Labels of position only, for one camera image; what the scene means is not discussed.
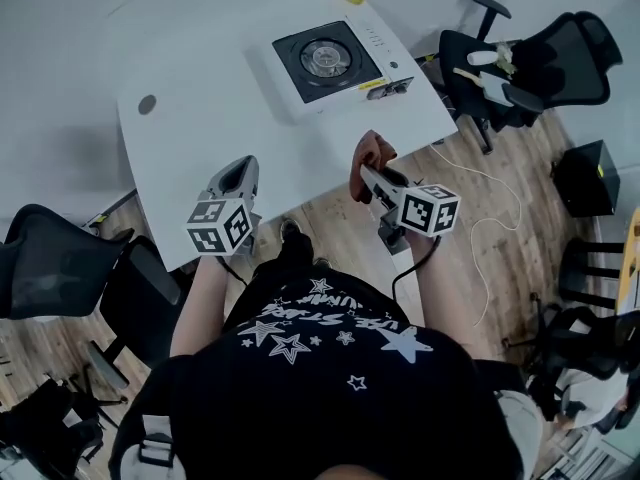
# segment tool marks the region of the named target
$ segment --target white star graphic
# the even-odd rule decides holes
[[[282,336],[271,336],[274,340],[276,340],[276,347],[269,352],[269,356],[277,356],[279,354],[283,354],[284,357],[287,358],[291,364],[296,362],[296,356],[298,352],[311,352],[311,349],[307,348],[306,345],[303,345],[298,340],[300,339],[299,334],[295,334],[290,336],[289,338],[283,338]],[[291,344],[292,348],[287,348],[286,345]]]
[[[320,279],[320,281],[316,281],[314,279],[311,279],[311,282],[313,283],[313,288],[311,288],[311,291],[309,292],[309,294],[312,294],[312,293],[322,293],[322,294],[324,294],[324,292],[333,289],[332,286],[329,286],[327,284],[327,279],[326,278],[322,278],[322,279]]]
[[[340,331],[340,334],[336,338],[336,341],[341,341],[342,344],[346,347],[349,343],[356,341],[350,332]]]
[[[367,389],[367,386],[364,385],[364,377],[354,377],[352,375],[351,379],[347,381],[347,384],[349,384],[349,386],[351,386],[354,391]]]
[[[244,331],[239,332],[238,335],[255,334],[256,347],[259,347],[260,345],[262,345],[262,342],[269,334],[272,334],[274,332],[284,332],[284,329],[277,328],[276,324],[263,324],[259,320],[256,320],[255,324],[256,325],[254,325],[253,327],[249,327],[249,329],[245,329]]]
[[[416,362],[416,352],[431,352],[433,348],[416,340],[417,329],[407,327],[400,334],[378,328],[378,332],[389,340],[381,350],[397,350],[410,363]]]

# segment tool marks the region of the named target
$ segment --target black speaker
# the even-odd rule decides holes
[[[616,211],[620,177],[602,140],[567,150],[553,171],[553,181],[572,217]]]

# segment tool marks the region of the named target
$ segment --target black t-shirt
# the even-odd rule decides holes
[[[169,414],[189,480],[311,479],[338,464],[390,479],[518,477],[495,395],[457,343],[351,276],[282,279],[247,289],[216,342],[152,372],[118,432],[114,478],[141,414]]]

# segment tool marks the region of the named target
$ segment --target black cable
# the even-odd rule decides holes
[[[433,245],[431,246],[431,249],[429,249],[429,252],[427,252],[427,254],[425,254],[424,257],[418,263],[416,263],[413,267],[405,270],[404,272],[402,272],[402,274],[398,274],[396,278],[393,280],[393,282],[391,283],[391,293],[393,294],[393,300],[395,302],[398,302],[398,300],[396,299],[396,283],[400,281],[400,279],[402,279],[404,276],[407,276],[411,274],[411,272],[418,270],[422,265],[424,265],[427,261],[429,261],[431,259],[431,256],[433,256],[433,253],[436,252],[436,249],[440,245],[441,240],[442,240],[442,237],[436,237],[435,241],[433,242]]]
[[[224,261],[224,258],[222,256],[216,256],[216,259],[218,260],[218,263],[220,263],[220,265],[222,265],[222,267],[229,272],[229,274],[231,274],[233,277],[235,277],[238,281],[240,281],[243,285],[247,286],[247,282],[242,279],[235,270],[233,270],[226,261]]]

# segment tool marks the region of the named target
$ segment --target shoe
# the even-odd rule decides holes
[[[302,231],[300,231],[300,224],[295,220],[286,217],[282,221],[282,224],[280,224],[280,240],[284,242],[291,233],[302,233]]]
[[[316,258],[313,260],[314,267],[333,268],[331,262],[327,258]]]

